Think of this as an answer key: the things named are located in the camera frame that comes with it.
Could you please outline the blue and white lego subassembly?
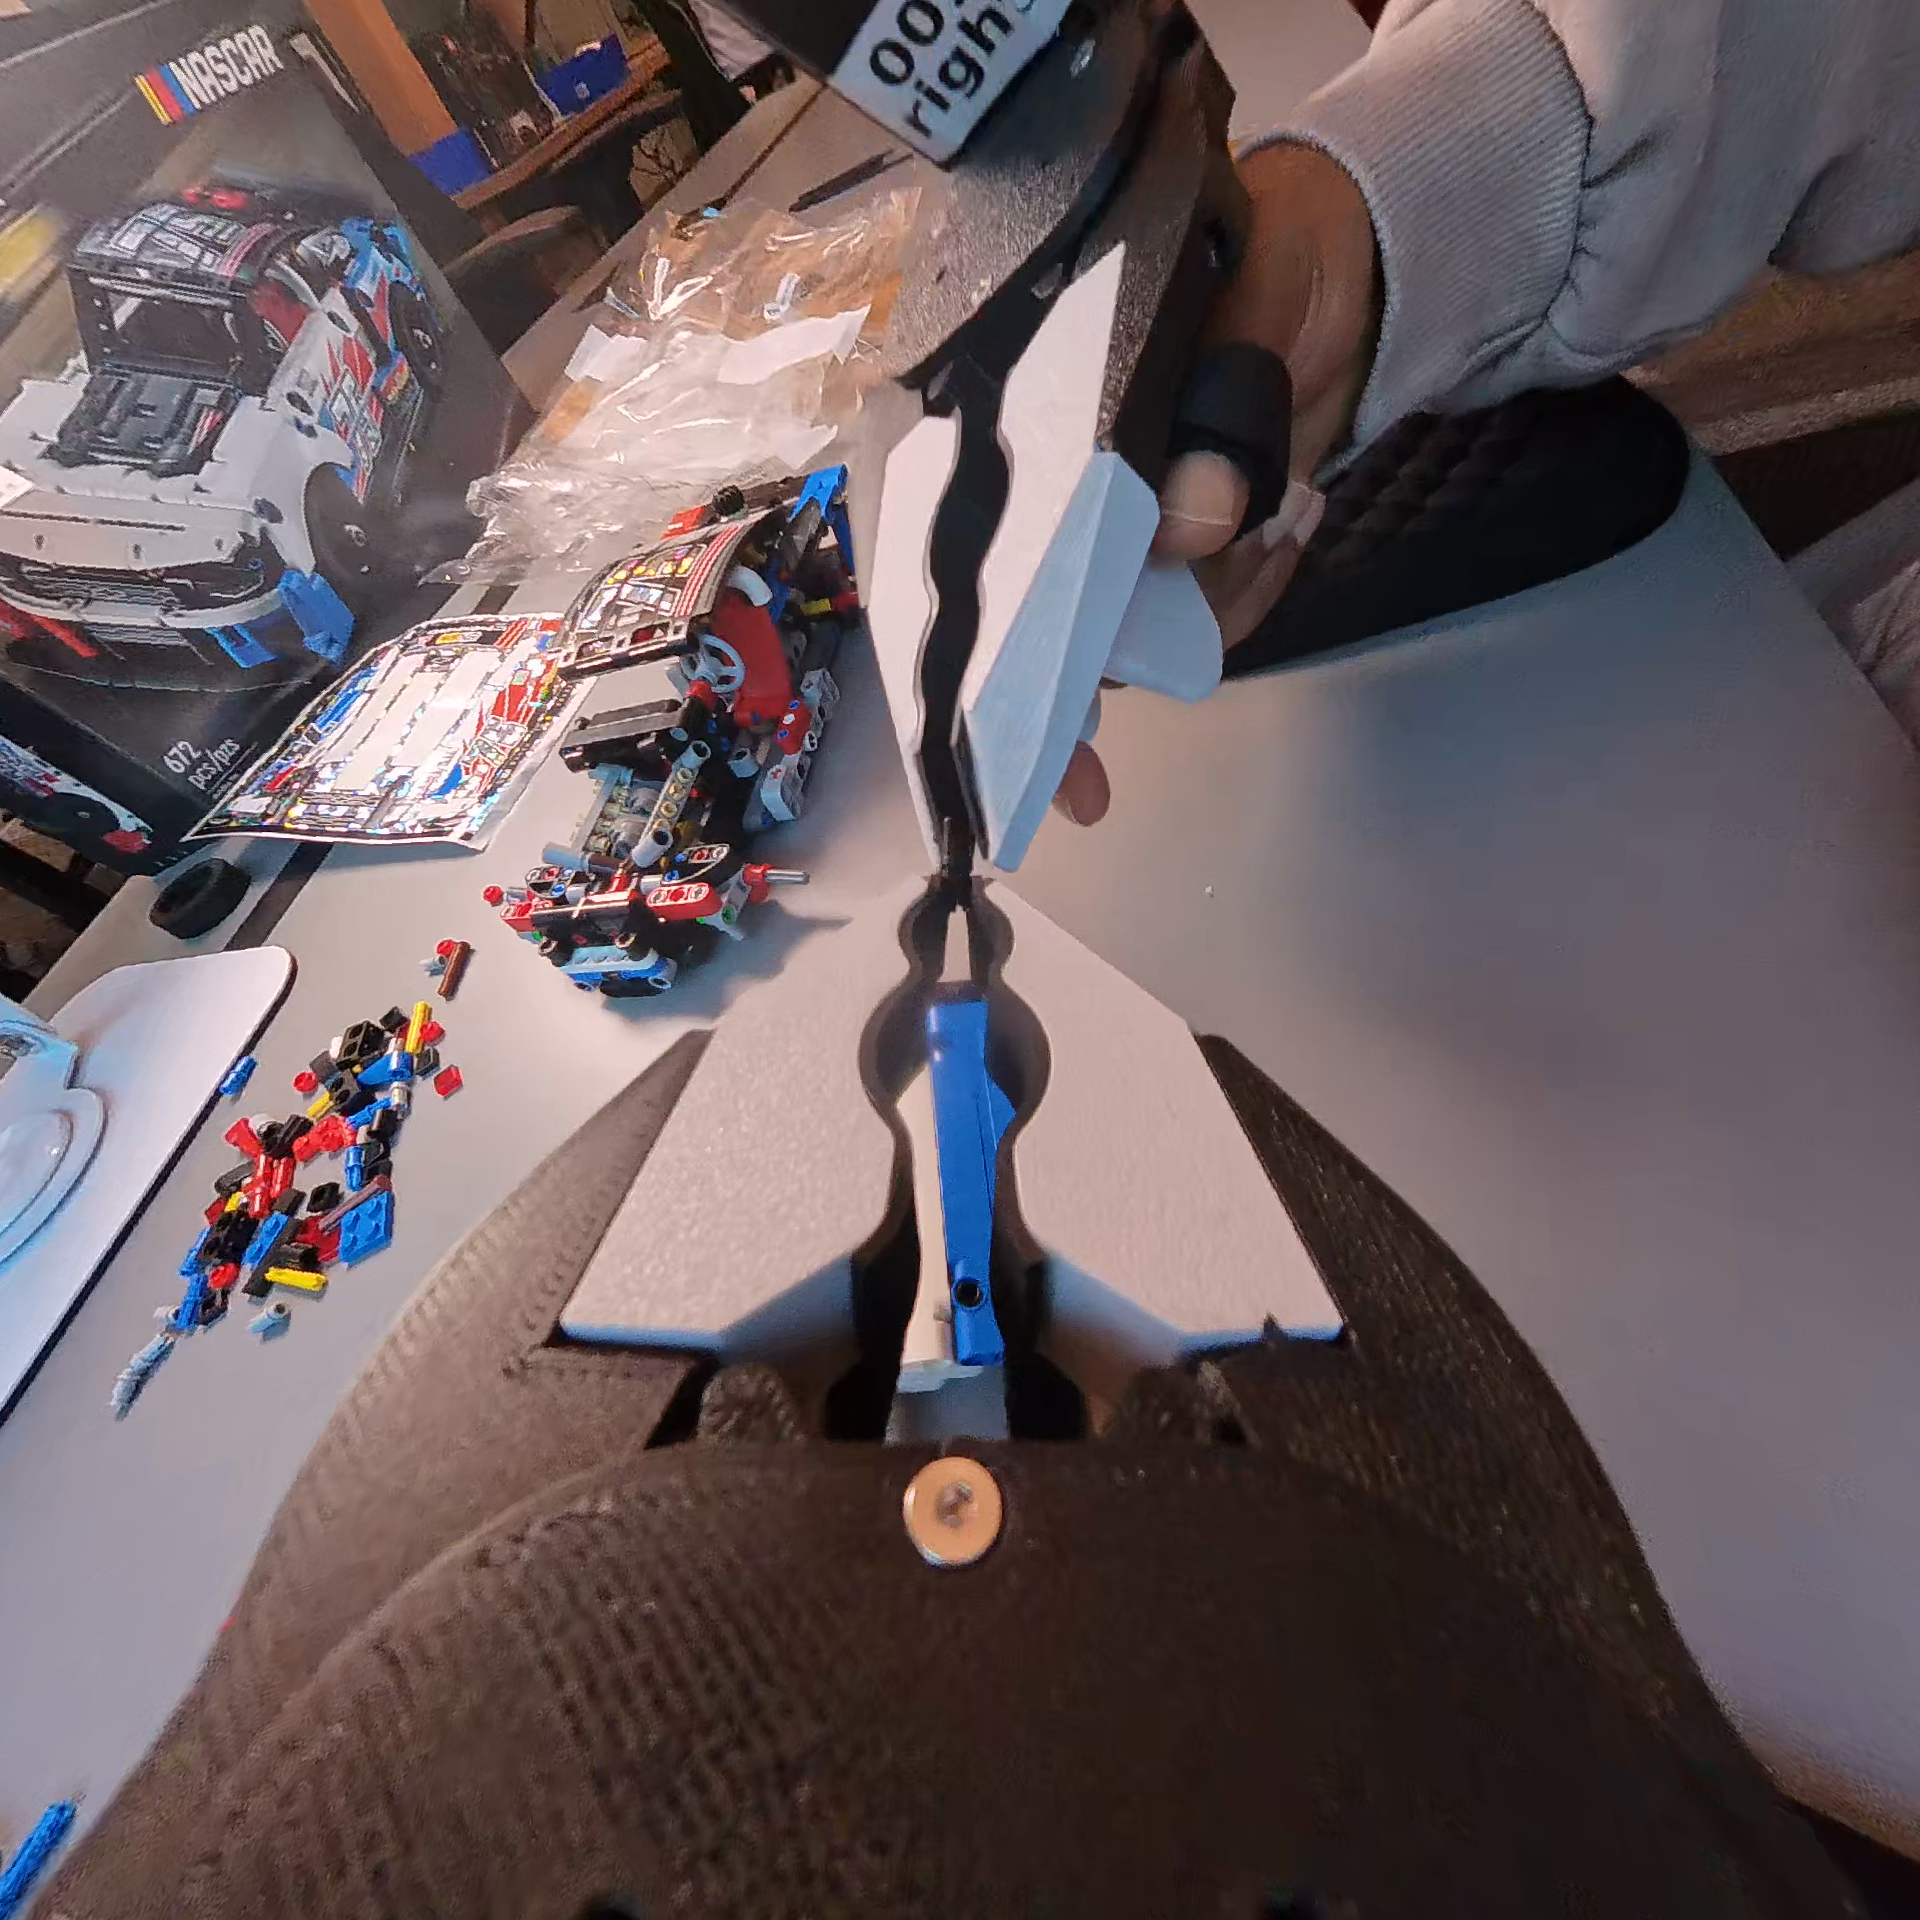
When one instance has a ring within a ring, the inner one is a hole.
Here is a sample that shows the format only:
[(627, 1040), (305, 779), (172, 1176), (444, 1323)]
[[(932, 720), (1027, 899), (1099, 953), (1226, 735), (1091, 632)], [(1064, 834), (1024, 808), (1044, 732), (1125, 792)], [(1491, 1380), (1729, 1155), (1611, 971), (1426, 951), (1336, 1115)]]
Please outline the blue and white lego subassembly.
[(948, 1380), (1004, 1366), (993, 1294), (997, 1159), (1014, 1104), (989, 1064), (984, 990), (936, 990), (926, 1043), (931, 1152), (915, 1159), (922, 1281), (907, 1322), (899, 1386), (931, 1394)]

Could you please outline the pile of mixed lego pieces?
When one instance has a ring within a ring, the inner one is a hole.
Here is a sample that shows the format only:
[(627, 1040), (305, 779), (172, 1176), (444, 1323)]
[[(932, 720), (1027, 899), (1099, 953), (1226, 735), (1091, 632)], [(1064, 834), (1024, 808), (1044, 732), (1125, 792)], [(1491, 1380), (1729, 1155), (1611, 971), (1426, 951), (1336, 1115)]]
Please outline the pile of mixed lego pieces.
[(240, 1111), (222, 1134), (232, 1164), (211, 1184), (177, 1297), (112, 1384), (112, 1417), (123, 1423), (189, 1339), (240, 1328), (273, 1345), (298, 1307), (387, 1252), (406, 1123), (461, 1089), (446, 1056), (444, 1003), (419, 1000), (348, 1024), (294, 1078), (290, 1111)]

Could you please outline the pile of blue black pins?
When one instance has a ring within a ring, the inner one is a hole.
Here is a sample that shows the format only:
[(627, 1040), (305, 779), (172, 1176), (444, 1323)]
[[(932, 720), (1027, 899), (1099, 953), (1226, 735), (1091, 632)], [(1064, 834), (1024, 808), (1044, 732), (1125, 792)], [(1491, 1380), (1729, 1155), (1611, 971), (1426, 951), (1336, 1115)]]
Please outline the pile of blue black pins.
[(18, 1914), (49, 1866), (60, 1857), (80, 1815), (80, 1802), (61, 1796), (45, 1807), (21, 1846), (3, 1862), (3, 1919)]

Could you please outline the person's grey clothing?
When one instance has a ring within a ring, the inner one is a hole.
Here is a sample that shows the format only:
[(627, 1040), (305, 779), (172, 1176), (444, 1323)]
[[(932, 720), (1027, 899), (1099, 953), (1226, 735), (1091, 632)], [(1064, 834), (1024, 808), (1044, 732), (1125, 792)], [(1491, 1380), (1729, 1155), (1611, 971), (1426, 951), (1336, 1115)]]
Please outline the person's grey clothing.
[(1918, 483), (1787, 562), (1841, 650), (1918, 742)]

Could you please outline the partly built lego car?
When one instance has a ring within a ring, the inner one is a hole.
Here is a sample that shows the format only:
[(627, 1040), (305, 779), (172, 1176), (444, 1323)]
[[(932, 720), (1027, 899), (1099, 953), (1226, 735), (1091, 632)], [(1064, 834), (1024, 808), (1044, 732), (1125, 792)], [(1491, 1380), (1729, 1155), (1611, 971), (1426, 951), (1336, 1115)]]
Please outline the partly built lego car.
[(720, 488), (596, 572), (561, 678), (646, 665), (668, 694), (566, 724), (561, 759), (592, 800), (518, 884), (488, 889), (500, 924), (578, 992), (653, 1000), (808, 884), (761, 844), (808, 809), (859, 615), (845, 464)]

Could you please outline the person's right hand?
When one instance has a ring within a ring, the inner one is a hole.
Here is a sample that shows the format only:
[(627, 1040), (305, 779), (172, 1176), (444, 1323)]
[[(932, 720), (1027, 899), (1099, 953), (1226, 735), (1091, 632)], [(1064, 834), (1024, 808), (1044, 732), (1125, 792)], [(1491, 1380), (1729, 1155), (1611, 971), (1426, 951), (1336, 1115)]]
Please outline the person's right hand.
[(1250, 222), (1238, 272), (1209, 315), (1209, 345), (1258, 345), (1286, 362), (1286, 475), (1278, 513), (1241, 531), (1250, 489), (1220, 456), (1168, 470), (1154, 554), (1187, 560), (1224, 646), (1243, 643), (1280, 601), (1312, 535), (1317, 475), (1352, 440), (1382, 315), (1370, 208), (1348, 172), (1298, 142), (1238, 158)]

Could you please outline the dark lego set box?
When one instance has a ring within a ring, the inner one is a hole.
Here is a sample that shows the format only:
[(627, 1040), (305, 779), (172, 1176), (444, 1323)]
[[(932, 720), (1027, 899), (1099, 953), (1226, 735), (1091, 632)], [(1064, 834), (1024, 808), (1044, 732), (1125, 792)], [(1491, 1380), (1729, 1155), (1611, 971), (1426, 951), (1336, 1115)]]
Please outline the dark lego set box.
[(4, 815), (158, 873), (474, 539), (521, 398), (305, 6), (4, 6)]

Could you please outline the pile of clear plastic bags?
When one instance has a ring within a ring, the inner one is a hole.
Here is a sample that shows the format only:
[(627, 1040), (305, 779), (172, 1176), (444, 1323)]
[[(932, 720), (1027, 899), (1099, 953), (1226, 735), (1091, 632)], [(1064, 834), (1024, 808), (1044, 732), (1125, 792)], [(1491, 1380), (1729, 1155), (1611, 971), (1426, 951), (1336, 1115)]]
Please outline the pile of clear plastic bags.
[(737, 199), (660, 226), (613, 275), (515, 456), (468, 488), (480, 535), (425, 579), (585, 570), (613, 537), (843, 449), (920, 224), (922, 183), (894, 167), (816, 208)]

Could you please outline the black rubber lego tyre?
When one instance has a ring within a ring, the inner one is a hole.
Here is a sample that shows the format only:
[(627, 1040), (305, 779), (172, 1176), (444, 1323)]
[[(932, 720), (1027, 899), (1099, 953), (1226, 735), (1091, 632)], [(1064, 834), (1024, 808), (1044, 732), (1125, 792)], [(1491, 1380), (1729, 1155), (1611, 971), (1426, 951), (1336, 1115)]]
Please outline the black rubber lego tyre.
[(245, 903), (254, 878), (236, 862), (211, 855), (182, 866), (153, 896), (148, 922), (182, 944), (211, 935)]

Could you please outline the small black lego pin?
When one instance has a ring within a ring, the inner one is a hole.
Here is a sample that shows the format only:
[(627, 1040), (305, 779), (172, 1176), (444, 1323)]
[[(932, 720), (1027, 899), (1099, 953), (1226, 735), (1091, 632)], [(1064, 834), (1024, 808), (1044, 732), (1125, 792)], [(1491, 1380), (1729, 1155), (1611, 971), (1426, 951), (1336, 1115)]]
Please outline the small black lego pin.
[(929, 889), (929, 951), (940, 980), (980, 979), (986, 935), (976, 914), (976, 834), (962, 815), (952, 815), (940, 825), (940, 865)]

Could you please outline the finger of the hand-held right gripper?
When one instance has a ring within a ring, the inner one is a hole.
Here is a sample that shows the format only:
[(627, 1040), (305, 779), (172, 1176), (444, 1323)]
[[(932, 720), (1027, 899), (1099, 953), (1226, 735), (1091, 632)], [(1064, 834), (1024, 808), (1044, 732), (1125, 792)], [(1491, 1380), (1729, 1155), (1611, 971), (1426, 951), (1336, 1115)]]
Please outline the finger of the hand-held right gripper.
[(965, 831), (965, 798), (953, 761), (957, 665), (941, 626), (932, 547), (962, 430), (952, 417), (917, 420), (886, 454), (873, 535), (873, 650), (900, 753), (907, 798), (929, 866), (945, 866)]
[(1042, 827), (1162, 529), (1157, 491), (1098, 441), (1126, 260), (1115, 246), (1074, 278), (1001, 386), (1008, 491), (957, 696), (980, 855), (1000, 873)]

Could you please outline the lego sticker sheet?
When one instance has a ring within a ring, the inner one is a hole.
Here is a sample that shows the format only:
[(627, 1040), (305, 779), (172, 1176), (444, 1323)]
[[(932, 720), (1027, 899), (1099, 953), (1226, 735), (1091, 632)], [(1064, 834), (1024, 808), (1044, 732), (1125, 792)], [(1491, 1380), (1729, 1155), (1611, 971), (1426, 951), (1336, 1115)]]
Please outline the lego sticker sheet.
[(188, 834), (483, 848), (576, 702), (563, 615), (465, 615), (388, 641), (306, 706)]

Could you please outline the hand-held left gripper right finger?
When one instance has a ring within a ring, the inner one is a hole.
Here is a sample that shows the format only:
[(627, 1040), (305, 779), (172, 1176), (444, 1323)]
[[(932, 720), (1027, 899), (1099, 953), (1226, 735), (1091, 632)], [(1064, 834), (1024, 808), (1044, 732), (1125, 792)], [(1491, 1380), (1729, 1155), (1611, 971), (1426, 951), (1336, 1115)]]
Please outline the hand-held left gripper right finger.
[(1115, 1408), (1142, 1372), (1268, 1336), (1330, 1343), (1341, 1313), (1189, 1022), (1005, 882), (1000, 980), (1040, 1024), (1044, 1087), (1012, 1139), (1040, 1252), (1040, 1352)]

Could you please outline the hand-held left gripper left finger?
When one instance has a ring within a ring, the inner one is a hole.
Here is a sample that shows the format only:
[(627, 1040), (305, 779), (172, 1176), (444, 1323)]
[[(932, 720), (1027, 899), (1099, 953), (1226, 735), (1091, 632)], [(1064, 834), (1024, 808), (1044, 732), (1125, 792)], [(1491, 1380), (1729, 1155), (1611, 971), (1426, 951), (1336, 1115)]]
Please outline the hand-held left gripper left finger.
[(852, 1346), (856, 1252), (897, 1199), (859, 1043), (906, 984), (904, 880), (745, 990), (620, 1202), (561, 1331), (600, 1346)]

